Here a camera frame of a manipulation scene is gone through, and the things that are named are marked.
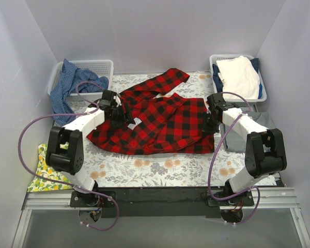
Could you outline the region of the red black plaid shirt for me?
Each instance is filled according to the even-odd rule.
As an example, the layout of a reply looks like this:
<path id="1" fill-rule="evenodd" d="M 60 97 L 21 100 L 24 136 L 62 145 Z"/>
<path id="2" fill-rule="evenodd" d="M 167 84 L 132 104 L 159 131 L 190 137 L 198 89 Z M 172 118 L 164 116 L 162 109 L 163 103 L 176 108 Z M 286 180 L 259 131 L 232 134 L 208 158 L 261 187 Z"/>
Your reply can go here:
<path id="1" fill-rule="evenodd" d="M 204 100 L 176 93 L 165 96 L 189 77 L 171 68 L 122 91 L 135 126 L 115 128 L 107 120 L 92 130 L 88 140 L 103 150 L 128 155 L 214 152 L 214 136 L 203 131 Z"/>

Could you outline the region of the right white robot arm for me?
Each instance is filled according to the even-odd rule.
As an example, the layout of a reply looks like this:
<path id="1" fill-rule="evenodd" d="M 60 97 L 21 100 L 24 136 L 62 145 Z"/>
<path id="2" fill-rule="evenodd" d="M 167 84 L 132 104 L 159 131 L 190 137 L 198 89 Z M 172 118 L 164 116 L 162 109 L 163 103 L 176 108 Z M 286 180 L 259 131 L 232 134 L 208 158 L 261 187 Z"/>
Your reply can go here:
<path id="1" fill-rule="evenodd" d="M 234 130 L 245 141 L 244 168 L 230 178 L 222 194 L 210 197 L 216 201 L 225 201 L 235 205 L 242 195 L 255 188 L 256 183 L 284 171 L 287 168 L 286 151 L 283 134 L 279 129 L 269 129 L 255 122 L 247 115 L 252 108 L 242 111 L 236 104 L 227 103 L 224 93 L 211 94 L 207 98 L 209 112 L 204 113 L 206 132 L 215 133 L 221 124 L 228 125 L 228 135 Z"/>

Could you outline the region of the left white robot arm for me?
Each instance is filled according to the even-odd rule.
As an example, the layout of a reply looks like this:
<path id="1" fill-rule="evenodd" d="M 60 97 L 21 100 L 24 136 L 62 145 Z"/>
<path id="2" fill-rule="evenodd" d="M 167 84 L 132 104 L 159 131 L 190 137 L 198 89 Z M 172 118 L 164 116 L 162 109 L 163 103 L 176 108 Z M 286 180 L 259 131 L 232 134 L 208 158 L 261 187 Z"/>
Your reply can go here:
<path id="1" fill-rule="evenodd" d="M 46 164 L 76 185 L 73 200 L 82 201 L 83 206 L 96 206 L 101 199 L 95 191 L 98 189 L 95 180 L 82 169 L 85 139 L 107 120 L 115 129 L 135 123 L 128 104 L 122 101 L 120 94 L 110 90 L 104 90 L 102 97 L 73 122 L 50 131 Z"/>

